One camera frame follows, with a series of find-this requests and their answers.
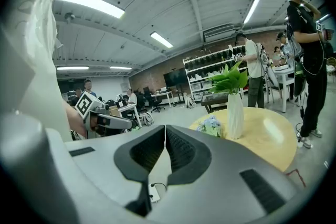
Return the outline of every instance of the white desk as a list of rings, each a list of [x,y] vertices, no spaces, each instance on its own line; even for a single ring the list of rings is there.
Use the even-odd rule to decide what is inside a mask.
[[[155,97],[159,97],[159,96],[166,95],[167,98],[168,98],[169,106],[172,107],[172,105],[170,104],[169,94],[172,94],[173,104],[175,104],[175,102],[174,102],[174,96],[173,96],[173,91],[170,91],[170,92],[164,92],[164,93],[155,93],[155,94],[152,94],[152,97],[155,98]]]
[[[279,83],[282,83],[282,112],[286,112],[286,88],[288,85],[294,83],[294,78],[287,78],[287,75],[293,74],[294,73],[294,68],[287,68],[284,70],[279,70],[279,71],[273,71],[274,74],[278,77],[281,76],[282,81],[278,81]]]
[[[136,116],[136,120],[138,121],[139,127],[142,128],[141,121],[140,121],[139,114],[138,114],[138,111],[137,111],[136,107],[137,107],[136,104],[128,104],[126,106],[123,106],[122,108],[119,108],[118,112],[119,112],[120,117],[122,117],[121,112],[124,112],[126,110],[134,110],[135,116]]]

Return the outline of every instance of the black television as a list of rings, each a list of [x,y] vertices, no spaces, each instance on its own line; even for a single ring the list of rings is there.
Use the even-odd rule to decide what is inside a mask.
[[[188,83],[188,78],[185,69],[177,69],[163,75],[167,87],[176,86],[178,84]]]

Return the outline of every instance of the round wooden table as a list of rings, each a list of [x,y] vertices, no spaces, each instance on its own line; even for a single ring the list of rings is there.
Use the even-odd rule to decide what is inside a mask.
[[[227,134],[227,109],[219,110],[195,121],[189,129],[215,115],[224,127],[225,139],[239,143],[284,172],[292,162],[297,139],[293,126],[282,115],[267,109],[244,108],[244,129],[239,139]]]

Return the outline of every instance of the green plant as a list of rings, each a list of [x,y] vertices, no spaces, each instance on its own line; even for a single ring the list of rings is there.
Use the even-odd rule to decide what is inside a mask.
[[[241,62],[236,63],[230,71],[228,65],[226,65],[222,74],[208,78],[207,80],[215,82],[208,92],[237,94],[239,89],[247,84],[247,69],[240,73],[238,70],[240,64]]]

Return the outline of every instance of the table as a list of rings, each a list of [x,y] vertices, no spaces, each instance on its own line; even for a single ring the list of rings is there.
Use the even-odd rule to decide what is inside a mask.
[[[119,108],[118,112],[119,112],[120,117],[122,117],[121,112],[124,112],[126,110],[134,110],[135,117],[136,117],[136,120],[138,121],[139,127],[142,128],[141,121],[140,121],[139,114],[138,114],[138,111],[137,111],[136,107],[137,107],[136,104],[128,104],[126,106],[123,106],[122,108]]]
[[[274,74],[276,76],[281,76],[281,80],[282,81],[278,81],[279,83],[282,83],[282,112],[285,113],[286,112],[286,102],[287,102],[287,98],[286,98],[286,89],[287,86],[294,83],[294,78],[287,78],[287,75],[289,74],[293,74],[294,73],[294,68],[287,68],[284,70],[279,70],[279,71],[273,71]]]
[[[294,159],[297,139],[293,126],[282,115],[267,109],[244,108],[244,128],[242,137],[232,140],[227,134],[227,110],[220,110],[215,115],[224,126],[225,139],[239,143],[253,151],[259,157],[284,172]],[[209,115],[195,121],[189,129],[195,130],[199,122]]]
[[[152,94],[152,97],[155,98],[155,97],[159,97],[159,96],[166,95],[167,98],[168,98],[169,106],[172,107],[172,105],[170,104],[169,94],[172,94],[173,104],[175,104],[175,102],[174,102],[174,96],[173,96],[173,91],[170,91],[170,92],[163,92],[163,93],[155,93],[155,94]]]
[[[224,104],[227,103],[228,94],[225,92],[220,93],[211,93],[204,92],[201,99],[201,106],[205,106],[205,109],[208,113],[212,113],[213,108],[211,107],[214,104]]]

